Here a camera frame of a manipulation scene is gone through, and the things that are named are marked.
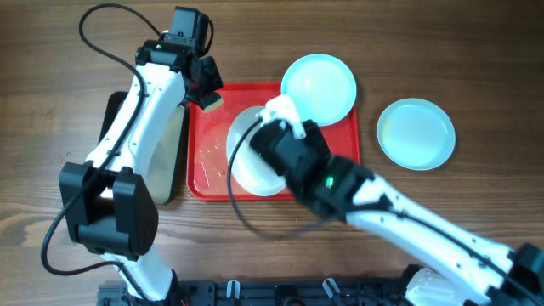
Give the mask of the green yellow sponge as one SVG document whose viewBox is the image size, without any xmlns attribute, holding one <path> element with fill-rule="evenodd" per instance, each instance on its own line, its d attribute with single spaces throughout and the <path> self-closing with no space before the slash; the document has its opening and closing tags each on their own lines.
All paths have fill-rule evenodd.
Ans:
<svg viewBox="0 0 544 306">
<path fill-rule="evenodd" d="M 204 113 L 217 109 L 224 102 L 222 96 L 217 92 L 206 93 L 199 100 L 200 108 Z"/>
</svg>

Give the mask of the light blue plate top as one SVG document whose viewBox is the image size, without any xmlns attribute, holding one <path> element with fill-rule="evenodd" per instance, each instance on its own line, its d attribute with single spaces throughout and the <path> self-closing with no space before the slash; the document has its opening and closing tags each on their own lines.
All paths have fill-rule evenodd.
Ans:
<svg viewBox="0 0 544 306">
<path fill-rule="evenodd" d="M 340 122 L 353 109 L 357 84 L 353 72 L 328 54 L 309 54 L 286 70 L 280 91 L 292 98 L 303 121 L 321 127 Z"/>
</svg>

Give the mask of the light blue plate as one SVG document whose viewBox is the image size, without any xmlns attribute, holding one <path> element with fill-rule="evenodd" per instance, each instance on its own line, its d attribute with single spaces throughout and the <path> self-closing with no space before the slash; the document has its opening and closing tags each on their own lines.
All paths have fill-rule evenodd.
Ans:
<svg viewBox="0 0 544 306">
<path fill-rule="evenodd" d="M 309 54 L 286 70 L 280 91 L 292 98 L 303 121 L 321 127 L 340 122 L 353 109 L 357 84 L 353 72 L 328 54 Z"/>
<path fill-rule="evenodd" d="M 387 106 L 377 120 L 376 133 L 383 153 L 413 171 L 441 167 L 456 149 L 453 121 L 425 99 L 405 98 Z"/>
</svg>

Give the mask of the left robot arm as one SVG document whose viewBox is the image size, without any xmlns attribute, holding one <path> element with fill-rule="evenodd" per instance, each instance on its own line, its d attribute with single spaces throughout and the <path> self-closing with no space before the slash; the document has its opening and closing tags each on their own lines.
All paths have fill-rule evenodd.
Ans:
<svg viewBox="0 0 544 306">
<path fill-rule="evenodd" d="M 213 33 L 207 15 L 177 7 L 170 29 L 137 50 L 131 88 L 111 95 L 97 147 L 59 175 L 56 222 L 118 271 L 127 287 L 121 300 L 130 305 L 188 302 L 154 239 L 181 147 L 183 126 L 173 118 L 192 105 L 212 111 L 222 102 L 223 83 L 208 53 Z"/>
</svg>

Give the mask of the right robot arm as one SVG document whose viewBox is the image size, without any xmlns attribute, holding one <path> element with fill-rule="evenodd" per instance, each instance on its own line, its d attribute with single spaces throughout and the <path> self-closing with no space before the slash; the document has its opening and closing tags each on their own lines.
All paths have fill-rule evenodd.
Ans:
<svg viewBox="0 0 544 306">
<path fill-rule="evenodd" d="M 413 305 L 541 305 L 543 251 L 517 251 L 470 233 L 417 204 L 369 168 L 330 152 L 312 121 L 253 124 L 250 147 L 286 180 L 296 201 L 423 262 L 408 280 Z"/>
</svg>

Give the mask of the white plate bottom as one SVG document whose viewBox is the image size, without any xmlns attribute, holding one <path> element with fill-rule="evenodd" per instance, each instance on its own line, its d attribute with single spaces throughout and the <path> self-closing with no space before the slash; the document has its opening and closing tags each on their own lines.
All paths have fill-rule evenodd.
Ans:
<svg viewBox="0 0 544 306">
<path fill-rule="evenodd" d="M 263 106 L 252 106 L 243 110 L 232 122 L 226 139 L 227 162 L 243 133 L 258 119 Z M 255 127 L 244 139 L 236 152 L 231 174 L 246 192 L 255 196 L 273 196 L 286 188 L 286 181 L 280 177 L 250 146 L 252 136 L 259 130 Z"/>
</svg>

